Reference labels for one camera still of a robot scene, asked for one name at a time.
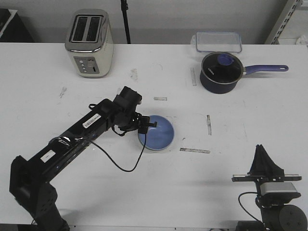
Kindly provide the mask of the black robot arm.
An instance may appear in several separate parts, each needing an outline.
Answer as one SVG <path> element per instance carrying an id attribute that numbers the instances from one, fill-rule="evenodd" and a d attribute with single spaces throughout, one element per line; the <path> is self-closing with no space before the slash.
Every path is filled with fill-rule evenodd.
<path id="1" fill-rule="evenodd" d="M 68 231 L 67 222 L 56 207 L 57 192 L 50 181 L 71 163 L 100 135 L 118 126 L 121 135 L 137 130 L 146 134 L 149 116 L 136 112 L 139 99 L 127 100 L 120 96 L 111 101 L 90 104 L 90 112 L 29 160 L 17 156 L 11 164 L 9 191 L 33 218 L 32 231 Z"/>
<path id="2" fill-rule="evenodd" d="M 297 206 L 289 204 L 299 198 L 293 181 L 300 181 L 298 174 L 284 173 L 269 157 L 263 145 L 256 146 L 250 171 L 246 175 L 233 175 L 233 182 L 254 182 L 256 185 L 255 203 L 260 209 L 262 220 L 252 216 L 253 220 L 240 220 L 237 231 L 306 231 L 308 219 Z"/>

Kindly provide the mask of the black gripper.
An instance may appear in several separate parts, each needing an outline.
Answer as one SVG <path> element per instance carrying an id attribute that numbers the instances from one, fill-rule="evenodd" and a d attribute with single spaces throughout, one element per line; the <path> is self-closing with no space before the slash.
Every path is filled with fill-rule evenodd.
<path id="1" fill-rule="evenodd" d="M 259 174 L 260 156 L 262 161 L 262 169 L 265 175 Z M 233 175 L 232 182 L 285 182 L 300 181 L 302 177 L 298 174 L 284 175 L 284 170 L 277 166 L 269 157 L 263 145 L 256 145 L 255 155 L 250 167 L 250 171 L 246 175 Z"/>
<path id="2" fill-rule="evenodd" d="M 121 109 L 113 119 L 113 132 L 117 135 L 125 135 L 127 132 L 138 130 L 140 134 L 147 134 L 148 128 L 156 128 L 157 122 L 150 123 L 149 116 L 137 113 L 136 107 Z"/>

